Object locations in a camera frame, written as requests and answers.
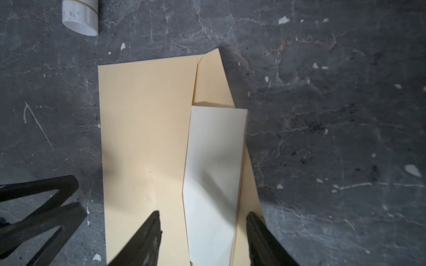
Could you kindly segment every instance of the white cylinder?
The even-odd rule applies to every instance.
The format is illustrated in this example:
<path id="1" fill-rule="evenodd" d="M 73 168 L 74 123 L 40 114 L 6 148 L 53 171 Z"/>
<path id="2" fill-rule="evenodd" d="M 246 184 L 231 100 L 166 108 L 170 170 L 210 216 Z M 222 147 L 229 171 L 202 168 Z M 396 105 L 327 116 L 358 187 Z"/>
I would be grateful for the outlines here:
<path id="1" fill-rule="evenodd" d="M 88 36 L 98 34 L 98 0 L 63 0 L 62 23 Z"/>

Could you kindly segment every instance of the beige paper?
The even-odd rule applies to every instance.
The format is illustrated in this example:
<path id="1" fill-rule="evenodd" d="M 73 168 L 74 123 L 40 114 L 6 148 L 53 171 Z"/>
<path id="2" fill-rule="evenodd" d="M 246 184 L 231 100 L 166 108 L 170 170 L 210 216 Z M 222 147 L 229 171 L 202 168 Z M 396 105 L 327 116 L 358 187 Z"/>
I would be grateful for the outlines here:
<path id="1" fill-rule="evenodd" d="M 98 71 L 107 263 L 158 209 L 158 266 L 187 266 L 182 186 L 191 102 L 234 107 L 219 51 Z M 249 266 L 245 218 L 249 211 L 262 218 L 262 209 L 247 148 L 238 208 L 232 265 Z"/>

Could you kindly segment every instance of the dark stone surface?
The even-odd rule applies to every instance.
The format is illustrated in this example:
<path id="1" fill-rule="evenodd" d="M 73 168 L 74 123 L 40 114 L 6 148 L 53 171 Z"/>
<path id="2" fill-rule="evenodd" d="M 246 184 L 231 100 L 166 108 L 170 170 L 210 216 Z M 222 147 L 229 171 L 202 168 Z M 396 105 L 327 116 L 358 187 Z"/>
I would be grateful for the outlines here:
<path id="1" fill-rule="evenodd" d="M 425 180 L 404 170 L 426 173 L 422 1 L 100 7 L 100 34 L 85 37 L 62 25 L 58 1 L 0 2 L 0 183 L 72 174 L 71 200 L 89 213 L 52 265 L 105 264 L 96 66 L 216 47 L 237 107 L 250 112 L 267 225 L 300 265 L 426 264 Z M 0 216 L 16 222 L 48 196 L 2 203 Z M 47 237 L 2 265 L 25 265 Z"/>

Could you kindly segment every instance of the gold stripe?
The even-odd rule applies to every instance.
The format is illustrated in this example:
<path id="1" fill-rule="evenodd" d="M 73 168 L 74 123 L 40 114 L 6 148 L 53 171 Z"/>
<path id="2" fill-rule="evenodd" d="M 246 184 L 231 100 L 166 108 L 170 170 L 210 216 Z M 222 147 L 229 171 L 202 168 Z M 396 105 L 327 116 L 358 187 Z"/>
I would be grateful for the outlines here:
<path id="1" fill-rule="evenodd" d="M 86 4 L 85 2 L 81 2 L 80 0 L 69 0 L 69 1 L 74 1 L 74 2 L 77 2 L 77 3 L 80 3 L 80 4 L 82 4 L 82 5 L 85 5 L 85 6 L 87 6 L 88 8 L 90 8 L 91 10 L 93 10 L 97 15 L 99 15 L 98 14 L 98 12 L 93 8 L 93 7 L 91 7 L 91 6 L 89 6 L 88 4 Z"/>

